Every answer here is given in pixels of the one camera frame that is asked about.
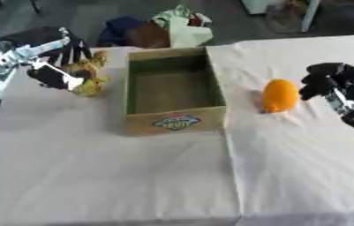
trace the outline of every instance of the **orange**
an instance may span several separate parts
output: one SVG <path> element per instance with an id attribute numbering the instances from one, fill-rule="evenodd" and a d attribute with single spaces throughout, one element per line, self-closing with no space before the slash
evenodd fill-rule
<path id="1" fill-rule="evenodd" d="M 288 80 L 274 79 L 263 91 L 263 109 L 274 113 L 293 109 L 298 103 L 298 89 Z"/>

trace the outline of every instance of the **cardboard box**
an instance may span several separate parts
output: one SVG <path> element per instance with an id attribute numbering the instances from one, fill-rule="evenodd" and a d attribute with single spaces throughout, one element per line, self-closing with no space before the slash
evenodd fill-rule
<path id="1" fill-rule="evenodd" d="M 125 90 L 130 134 L 223 127 L 226 104 L 205 48 L 131 53 Z"/>

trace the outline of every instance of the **box label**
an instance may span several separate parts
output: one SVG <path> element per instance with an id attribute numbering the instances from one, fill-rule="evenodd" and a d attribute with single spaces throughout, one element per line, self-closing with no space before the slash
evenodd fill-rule
<path id="1" fill-rule="evenodd" d="M 201 122 L 197 117 L 190 117 L 182 113 L 174 113 L 169 117 L 152 123 L 153 126 L 161 127 L 171 131 L 180 131 Z"/>

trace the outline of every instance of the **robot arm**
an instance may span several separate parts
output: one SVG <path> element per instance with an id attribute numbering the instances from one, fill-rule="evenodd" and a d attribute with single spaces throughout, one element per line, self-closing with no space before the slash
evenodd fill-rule
<path id="1" fill-rule="evenodd" d="M 59 70 L 55 66 L 44 62 L 39 58 L 41 54 L 55 49 L 61 49 L 70 43 L 71 39 L 68 36 L 68 31 L 65 29 L 60 29 L 60 34 L 62 37 L 60 40 L 44 43 L 36 47 L 24 45 L 16 49 L 5 50 L 1 47 L 2 43 L 0 43 L 0 98 L 20 65 L 29 65 L 31 67 L 31 72 L 51 72 L 48 73 L 48 79 L 45 79 L 44 81 L 46 82 L 48 80 L 51 81 L 58 79 L 59 82 L 57 82 L 53 87 L 60 89 L 67 89 L 71 91 L 73 88 L 81 85 L 85 81 L 83 78 L 75 78 Z"/>
<path id="2" fill-rule="evenodd" d="M 63 27 L 40 27 L 0 39 L 0 103 L 5 88 L 16 70 L 29 66 L 28 76 L 37 79 L 45 87 L 71 91 L 86 82 L 90 73 L 86 71 L 68 74 L 54 66 L 61 58 L 61 66 L 68 64 L 71 53 L 73 62 L 80 60 L 83 53 L 91 58 L 88 46 Z M 49 57 L 48 62 L 41 57 Z"/>
<path id="3" fill-rule="evenodd" d="M 316 95 L 326 98 L 344 123 L 354 127 L 354 66 L 341 63 L 316 64 L 307 68 L 301 98 L 307 101 Z"/>

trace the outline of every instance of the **yellow object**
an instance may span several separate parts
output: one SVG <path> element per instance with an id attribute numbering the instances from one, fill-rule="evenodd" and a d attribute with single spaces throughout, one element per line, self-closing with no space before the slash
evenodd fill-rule
<path id="1" fill-rule="evenodd" d="M 298 89 L 288 80 L 274 79 L 263 92 L 263 109 L 274 113 L 293 109 L 298 103 Z"/>
<path id="2" fill-rule="evenodd" d="M 72 92 L 85 97 L 93 97 L 98 95 L 103 90 L 104 85 L 108 81 L 110 81 L 110 77 L 97 77 L 94 79 L 89 79 L 84 84 L 74 88 Z"/>
<path id="3" fill-rule="evenodd" d="M 85 70 L 90 72 L 90 79 L 84 84 L 74 88 L 73 93 L 83 95 L 85 97 L 93 97 L 98 95 L 105 84 L 110 81 L 110 77 L 100 77 L 97 75 L 97 69 L 102 68 L 108 62 L 108 51 L 97 51 L 90 60 L 81 60 L 75 64 L 68 64 L 62 67 L 67 73 L 74 73 Z"/>

